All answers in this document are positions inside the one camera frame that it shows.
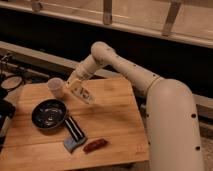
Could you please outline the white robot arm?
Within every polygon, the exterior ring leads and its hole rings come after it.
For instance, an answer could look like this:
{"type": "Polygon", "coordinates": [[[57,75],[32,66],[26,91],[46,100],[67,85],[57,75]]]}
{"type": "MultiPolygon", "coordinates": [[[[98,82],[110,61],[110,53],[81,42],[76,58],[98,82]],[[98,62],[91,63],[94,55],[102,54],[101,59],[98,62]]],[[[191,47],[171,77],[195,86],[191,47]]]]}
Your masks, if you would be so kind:
{"type": "Polygon", "coordinates": [[[89,102],[91,95],[82,82],[107,65],[146,98],[150,171],[205,171],[196,103],[184,83],[165,79],[122,58],[106,43],[96,42],[90,55],[68,78],[67,88],[89,102]]]}

